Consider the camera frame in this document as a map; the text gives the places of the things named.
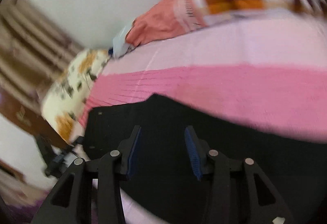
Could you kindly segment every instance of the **metal pin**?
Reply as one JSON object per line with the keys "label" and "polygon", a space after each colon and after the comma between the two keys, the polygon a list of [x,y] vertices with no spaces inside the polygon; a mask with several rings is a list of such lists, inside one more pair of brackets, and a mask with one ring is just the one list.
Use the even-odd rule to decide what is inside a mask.
{"label": "metal pin", "polygon": [[218,156],[218,151],[214,149],[209,150],[209,155],[212,157]]}
{"label": "metal pin", "polygon": [[112,157],[116,157],[116,156],[119,156],[119,151],[118,150],[113,150],[113,151],[111,151],[110,152],[110,156],[112,156]]}
{"label": "metal pin", "polygon": [[81,158],[77,158],[74,160],[75,165],[81,165],[82,163],[83,163],[83,159],[81,159]]}
{"label": "metal pin", "polygon": [[254,160],[251,159],[251,158],[246,158],[246,159],[245,159],[245,163],[246,163],[247,165],[253,165],[253,164],[254,164]]}

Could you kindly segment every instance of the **wooden cabinet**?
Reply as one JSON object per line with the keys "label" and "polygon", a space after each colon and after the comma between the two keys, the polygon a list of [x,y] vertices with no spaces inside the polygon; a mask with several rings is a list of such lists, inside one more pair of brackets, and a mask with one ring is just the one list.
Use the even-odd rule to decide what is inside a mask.
{"label": "wooden cabinet", "polygon": [[0,113],[24,131],[37,136],[43,134],[55,147],[65,147],[65,141],[50,124],[32,110],[24,107],[18,100],[0,87]]}

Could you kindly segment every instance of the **blue gripper pad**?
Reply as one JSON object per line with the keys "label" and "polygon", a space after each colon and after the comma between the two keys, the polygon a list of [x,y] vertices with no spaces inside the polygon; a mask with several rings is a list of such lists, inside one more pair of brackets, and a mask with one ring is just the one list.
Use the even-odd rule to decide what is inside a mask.
{"label": "blue gripper pad", "polygon": [[188,156],[190,158],[191,166],[193,169],[193,174],[197,177],[198,180],[201,180],[203,173],[201,168],[201,158],[206,157],[200,157],[198,148],[200,147],[198,144],[198,138],[195,134],[195,131],[192,126],[188,126],[185,129],[184,133],[185,137],[185,144],[188,152]]}
{"label": "blue gripper pad", "polygon": [[137,130],[137,134],[136,134],[133,146],[130,150],[130,155],[128,157],[128,167],[127,167],[127,173],[126,173],[128,179],[130,179],[135,174],[135,171],[136,171],[136,156],[137,156],[137,152],[139,149],[138,146],[139,146],[140,135],[141,135],[141,127],[139,127]]}

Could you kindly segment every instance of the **wooden furniture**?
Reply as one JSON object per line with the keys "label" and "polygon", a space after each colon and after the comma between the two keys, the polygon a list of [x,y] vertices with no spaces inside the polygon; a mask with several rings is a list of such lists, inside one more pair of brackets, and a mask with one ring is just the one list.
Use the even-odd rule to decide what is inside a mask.
{"label": "wooden furniture", "polygon": [[0,4],[0,114],[59,148],[66,143],[41,116],[41,101],[83,48],[28,0]]}

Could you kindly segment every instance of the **black object on bed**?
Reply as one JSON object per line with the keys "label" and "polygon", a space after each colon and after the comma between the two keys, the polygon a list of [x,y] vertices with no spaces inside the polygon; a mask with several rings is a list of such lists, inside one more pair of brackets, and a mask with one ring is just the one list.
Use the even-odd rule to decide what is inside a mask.
{"label": "black object on bed", "polygon": [[169,98],[90,111],[83,143],[97,159],[142,127],[138,168],[121,188],[148,211],[170,223],[201,223],[207,181],[194,177],[184,142],[192,125],[199,138],[231,159],[251,157],[270,178],[298,223],[315,217],[326,195],[327,145],[283,138],[211,117]]}

